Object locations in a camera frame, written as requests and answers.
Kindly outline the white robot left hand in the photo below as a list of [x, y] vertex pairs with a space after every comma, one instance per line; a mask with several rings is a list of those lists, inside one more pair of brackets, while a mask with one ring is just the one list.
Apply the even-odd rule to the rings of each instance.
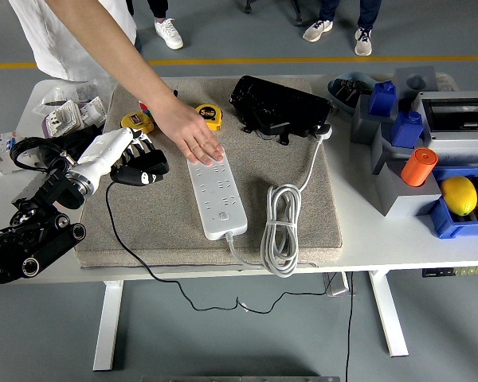
[[96, 137], [67, 178], [83, 195], [90, 196], [107, 174], [120, 184], [144, 186], [162, 180], [168, 172], [166, 156], [145, 133], [120, 128]]

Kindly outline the person's right hand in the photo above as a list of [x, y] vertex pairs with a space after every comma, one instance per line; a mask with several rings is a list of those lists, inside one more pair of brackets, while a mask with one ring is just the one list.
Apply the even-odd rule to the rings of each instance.
[[187, 161], [210, 166], [220, 162], [224, 150], [205, 120], [190, 106], [174, 96], [150, 107], [159, 129], [178, 147]]

